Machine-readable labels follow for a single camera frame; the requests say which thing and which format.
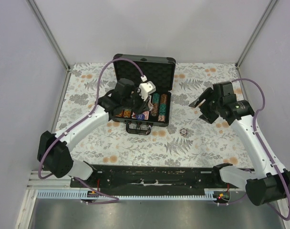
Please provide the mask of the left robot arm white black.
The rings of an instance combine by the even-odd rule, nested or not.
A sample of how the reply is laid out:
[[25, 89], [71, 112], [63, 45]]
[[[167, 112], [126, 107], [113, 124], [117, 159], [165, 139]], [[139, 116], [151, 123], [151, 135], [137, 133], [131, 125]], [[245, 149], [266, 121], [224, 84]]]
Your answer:
[[149, 109], [149, 95], [155, 92], [151, 81], [136, 86], [133, 81], [120, 79], [114, 89], [98, 99], [93, 110], [71, 123], [66, 130], [44, 132], [40, 137], [37, 159], [57, 178], [77, 177], [87, 187], [97, 183], [94, 169], [86, 162], [72, 159], [71, 151], [94, 129], [108, 123], [124, 109], [141, 114]]

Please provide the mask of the tan blue chip stack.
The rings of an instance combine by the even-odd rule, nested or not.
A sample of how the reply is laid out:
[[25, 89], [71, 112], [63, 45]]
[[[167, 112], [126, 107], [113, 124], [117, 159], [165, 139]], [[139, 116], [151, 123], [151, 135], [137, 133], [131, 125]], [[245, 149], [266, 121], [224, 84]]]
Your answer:
[[185, 128], [180, 129], [179, 132], [180, 132], [181, 136], [186, 136], [188, 133], [187, 129], [185, 129]]

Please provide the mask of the blue round blind button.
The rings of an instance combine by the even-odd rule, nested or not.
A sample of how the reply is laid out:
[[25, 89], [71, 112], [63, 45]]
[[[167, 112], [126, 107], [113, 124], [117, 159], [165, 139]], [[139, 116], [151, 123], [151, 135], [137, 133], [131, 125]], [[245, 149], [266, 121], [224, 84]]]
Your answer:
[[145, 115], [144, 114], [138, 114], [136, 116], [137, 120], [145, 120]]

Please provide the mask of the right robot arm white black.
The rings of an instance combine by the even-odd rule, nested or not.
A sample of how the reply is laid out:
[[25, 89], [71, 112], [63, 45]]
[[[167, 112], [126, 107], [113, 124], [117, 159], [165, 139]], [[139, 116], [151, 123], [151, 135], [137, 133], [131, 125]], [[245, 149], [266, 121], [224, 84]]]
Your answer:
[[230, 163], [214, 166], [210, 179], [213, 186], [232, 184], [244, 190], [255, 206], [289, 198], [290, 171], [268, 145], [249, 102], [237, 99], [231, 82], [214, 84], [189, 106], [199, 107], [199, 118], [209, 124], [223, 118], [243, 143], [253, 164], [253, 173]]

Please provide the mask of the black poker set case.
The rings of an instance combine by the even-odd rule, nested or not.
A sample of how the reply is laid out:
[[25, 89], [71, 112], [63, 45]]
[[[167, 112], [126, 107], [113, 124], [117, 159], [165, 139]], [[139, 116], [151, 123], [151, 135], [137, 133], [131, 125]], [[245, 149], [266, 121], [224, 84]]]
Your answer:
[[[159, 94], [160, 98], [162, 94], [167, 95], [166, 119], [164, 122], [158, 121], [159, 111], [157, 116], [151, 116], [151, 111], [153, 108], [149, 111], [150, 113], [148, 120], [139, 121], [133, 119], [132, 114], [134, 112], [132, 112], [130, 118], [114, 117], [113, 120], [116, 122], [125, 123], [126, 132], [136, 135], [149, 135], [153, 126], [167, 127], [170, 119], [172, 96], [171, 90], [173, 89], [176, 60], [172, 57], [141, 56], [121, 53], [114, 55], [113, 58], [117, 60], [114, 62], [114, 70], [117, 80], [126, 78], [133, 81], [135, 84], [141, 83], [140, 72], [137, 68], [127, 61], [119, 60], [120, 58], [129, 59], [136, 63], [147, 79], [152, 81], [152, 83], [156, 86], [156, 91], [154, 93]], [[154, 93], [149, 96], [150, 105], [152, 105]]]

